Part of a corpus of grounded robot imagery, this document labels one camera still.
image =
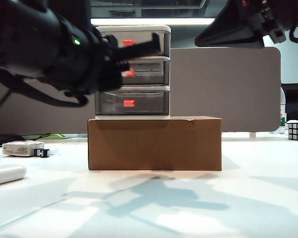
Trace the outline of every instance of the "fluorescent light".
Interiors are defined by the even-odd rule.
[[[131,25],[209,25],[214,18],[93,18],[96,26],[131,26]]]

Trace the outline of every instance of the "transparent drawer front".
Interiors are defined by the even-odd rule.
[[[130,60],[130,70],[123,72],[123,84],[169,84],[168,59]]]
[[[170,33],[164,31],[122,31],[104,32],[103,35],[113,35],[117,38],[118,46],[132,46],[152,40],[152,34],[157,33],[160,37],[160,49],[158,56],[170,56]]]
[[[96,93],[96,115],[169,115],[168,91]]]

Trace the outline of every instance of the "white table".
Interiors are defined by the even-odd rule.
[[[221,172],[89,171],[85,139],[0,149],[27,168],[0,185],[0,238],[298,238],[298,141],[247,136],[224,135]]]

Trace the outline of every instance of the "drawer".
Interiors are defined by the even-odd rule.
[[[147,57],[129,60],[130,70],[123,72],[123,84],[169,84],[170,59]]]
[[[96,115],[169,115],[169,91],[97,92]]]
[[[115,36],[119,47],[151,41],[152,33],[157,33],[161,51],[156,55],[170,57],[171,30],[168,26],[99,26],[97,29],[103,36]]]

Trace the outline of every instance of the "cardboard box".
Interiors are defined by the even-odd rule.
[[[222,170],[222,119],[88,121],[90,170]]]

